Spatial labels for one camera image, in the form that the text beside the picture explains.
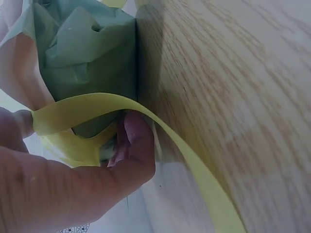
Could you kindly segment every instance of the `wood grain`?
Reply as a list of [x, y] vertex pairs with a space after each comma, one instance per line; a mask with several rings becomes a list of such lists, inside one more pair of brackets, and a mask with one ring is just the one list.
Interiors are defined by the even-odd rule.
[[[311, 232], [311, 1], [137, 3], [140, 102], [200, 155], [249, 233]], [[182, 163], [158, 136], [159, 164]], [[184, 172], [158, 169], [167, 190], [153, 186], [160, 200], [174, 190], [170, 232], [212, 232]]]

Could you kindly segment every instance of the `hand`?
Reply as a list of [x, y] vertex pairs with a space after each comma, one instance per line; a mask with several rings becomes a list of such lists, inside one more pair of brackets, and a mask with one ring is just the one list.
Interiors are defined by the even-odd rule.
[[[18, 124], [10, 122], [21, 140]], [[154, 138], [139, 113], [119, 120], [117, 141], [106, 168], [69, 168], [16, 151], [14, 145], [0, 147], [0, 232], [54, 233], [93, 222], [151, 179]]]

